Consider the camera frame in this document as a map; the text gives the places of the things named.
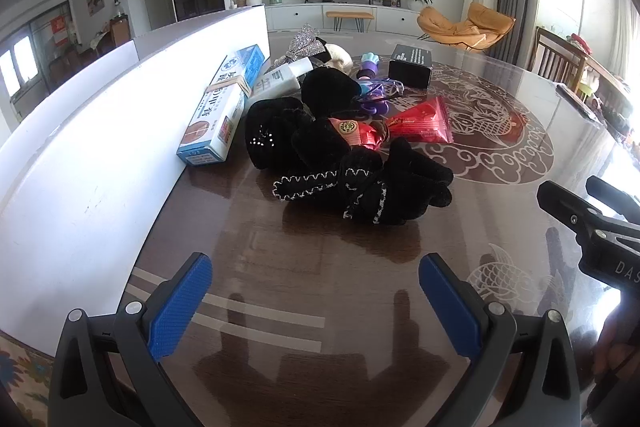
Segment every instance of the black box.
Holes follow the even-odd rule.
[[[432,70],[430,51],[404,44],[396,46],[389,62],[389,78],[407,87],[427,89]]]

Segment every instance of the window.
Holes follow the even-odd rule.
[[[18,62],[20,75],[25,82],[31,80],[38,74],[36,66],[36,57],[33,56],[33,48],[31,47],[31,39],[27,35],[22,38],[14,46],[15,60]]]
[[[6,89],[9,91],[9,96],[13,96],[20,89],[20,82],[18,82],[18,77],[15,74],[14,62],[11,60],[11,52],[6,52],[0,57],[0,70],[2,71]]]
[[[24,32],[21,33],[23,36],[18,41],[12,39],[10,42],[5,42],[5,46],[0,48],[0,53],[5,50],[0,55],[0,71],[2,71],[9,96],[20,91],[25,83],[38,76],[39,73],[36,58],[33,55],[31,36],[25,35]]]

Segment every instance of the white cabinet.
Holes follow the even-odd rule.
[[[267,8],[270,11],[271,27],[269,30],[295,30],[309,23],[313,28],[322,28],[322,5],[308,4],[298,6],[277,6]]]
[[[424,32],[418,26],[418,12],[398,8],[378,8],[376,30],[420,37]]]
[[[318,30],[333,31],[334,19],[326,16],[327,12],[332,11],[371,13],[374,19],[364,21],[365,31],[397,33],[415,37],[422,35],[420,26],[416,22],[418,12],[404,8],[338,2],[267,6],[267,29],[269,31],[297,30],[308,23]],[[356,31],[354,20],[343,19],[342,31]]]

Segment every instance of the blue gripper pad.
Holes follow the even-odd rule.
[[[211,260],[201,254],[149,324],[146,345],[156,362],[172,354],[178,346],[184,330],[211,286],[212,274]]]
[[[481,326],[453,283],[437,265],[434,256],[437,254],[430,253],[420,260],[420,287],[427,295],[456,352],[461,357],[475,360],[482,349]],[[460,283],[453,272],[449,276]]]

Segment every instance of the red banner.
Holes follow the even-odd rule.
[[[51,19],[51,31],[54,33],[61,32],[66,28],[65,18],[62,15]]]

